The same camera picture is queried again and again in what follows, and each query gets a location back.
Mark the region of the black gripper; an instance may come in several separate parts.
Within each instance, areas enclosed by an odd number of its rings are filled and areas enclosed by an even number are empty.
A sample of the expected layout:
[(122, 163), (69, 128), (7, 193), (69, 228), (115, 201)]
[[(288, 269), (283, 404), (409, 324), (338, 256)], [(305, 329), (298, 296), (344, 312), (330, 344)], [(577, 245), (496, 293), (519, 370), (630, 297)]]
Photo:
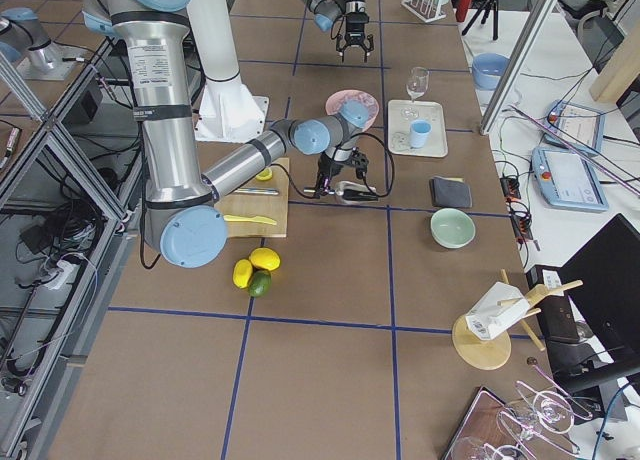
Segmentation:
[(346, 28), (343, 34), (336, 37), (336, 50), (340, 51), (341, 63), (345, 63), (346, 51), (350, 47), (359, 47), (363, 53), (363, 62), (368, 62), (373, 50), (373, 35), (366, 34), (365, 27), (369, 23), (369, 16), (366, 12), (349, 12), (343, 16), (346, 21)]
[(318, 173), (314, 188), (319, 189), (320, 187), (331, 186), (332, 179), (337, 176), (345, 166), (354, 168), (357, 178), (363, 180), (368, 169), (368, 159), (366, 155), (358, 149), (352, 150), (346, 161), (338, 161), (332, 156), (322, 153), (318, 161)]

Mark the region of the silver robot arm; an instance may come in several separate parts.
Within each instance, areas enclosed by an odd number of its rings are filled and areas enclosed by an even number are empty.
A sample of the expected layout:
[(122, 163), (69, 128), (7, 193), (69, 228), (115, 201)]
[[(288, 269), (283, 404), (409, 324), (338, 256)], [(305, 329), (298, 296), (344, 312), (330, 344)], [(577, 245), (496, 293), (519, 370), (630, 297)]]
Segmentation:
[(268, 128), (242, 82), (226, 0), (84, 0), (86, 26), (126, 43), (142, 131), (142, 244), (184, 268), (211, 262), (227, 227), (215, 203), (289, 148), (327, 155), (352, 145), (367, 107)]
[(358, 48), (368, 62), (374, 51), (374, 37), (366, 33), (370, 17), (366, 0), (301, 0), (312, 14), (316, 26), (329, 32), (342, 61), (346, 51)]

